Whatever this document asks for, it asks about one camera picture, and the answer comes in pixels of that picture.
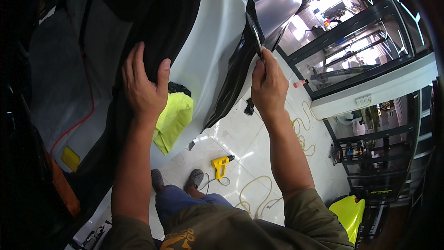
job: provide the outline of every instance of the foot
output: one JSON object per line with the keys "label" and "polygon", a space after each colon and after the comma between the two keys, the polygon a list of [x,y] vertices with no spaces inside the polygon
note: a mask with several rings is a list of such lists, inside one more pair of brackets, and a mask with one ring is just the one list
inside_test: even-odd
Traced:
{"label": "foot", "polygon": [[185,186],[183,187],[183,191],[188,193],[188,189],[191,187],[197,189],[199,187],[200,183],[202,182],[202,180],[203,180],[202,170],[194,169],[191,172],[190,177],[186,181]]}
{"label": "foot", "polygon": [[159,169],[151,170],[151,184],[153,185],[156,194],[162,191],[163,187],[165,186],[163,184],[163,177]]}

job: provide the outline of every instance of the equipment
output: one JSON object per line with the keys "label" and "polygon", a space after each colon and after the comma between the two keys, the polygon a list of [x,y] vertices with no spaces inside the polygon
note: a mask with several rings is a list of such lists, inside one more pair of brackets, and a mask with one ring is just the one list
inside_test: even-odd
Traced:
{"label": "equipment", "polygon": [[233,155],[228,155],[211,161],[211,166],[216,169],[216,180],[222,179],[225,176],[225,165],[233,159]]}

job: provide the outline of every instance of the yellow cloth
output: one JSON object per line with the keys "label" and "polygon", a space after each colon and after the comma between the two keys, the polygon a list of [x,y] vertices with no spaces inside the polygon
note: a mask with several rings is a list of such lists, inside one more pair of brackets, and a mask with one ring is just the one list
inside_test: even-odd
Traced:
{"label": "yellow cloth", "polygon": [[157,120],[153,141],[167,154],[173,147],[183,129],[193,118],[193,100],[184,93],[168,94],[165,109]]}

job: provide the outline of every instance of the yellow vehicle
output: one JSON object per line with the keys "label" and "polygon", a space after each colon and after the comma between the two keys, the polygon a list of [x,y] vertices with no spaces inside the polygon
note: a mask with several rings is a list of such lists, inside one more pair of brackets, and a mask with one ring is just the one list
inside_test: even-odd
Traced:
{"label": "yellow vehicle", "polygon": [[334,202],[330,210],[337,215],[337,219],[344,226],[350,242],[356,245],[359,229],[364,214],[365,200],[356,196],[347,196]]}

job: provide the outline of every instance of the hand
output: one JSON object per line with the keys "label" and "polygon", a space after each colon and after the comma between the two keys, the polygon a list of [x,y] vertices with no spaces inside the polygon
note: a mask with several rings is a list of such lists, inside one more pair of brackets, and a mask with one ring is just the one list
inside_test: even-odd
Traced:
{"label": "hand", "polygon": [[287,114],[285,99],[288,80],[271,51],[262,47],[264,62],[258,60],[253,70],[251,99],[265,123]]}
{"label": "hand", "polygon": [[126,98],[134,111],[134,118],[140,123],[157,119],[167,105],[170,59],[164,59],[157,71],[157,85],[148,80],[143,64],[145,43],[139,42],[128,54],[122,67]]}

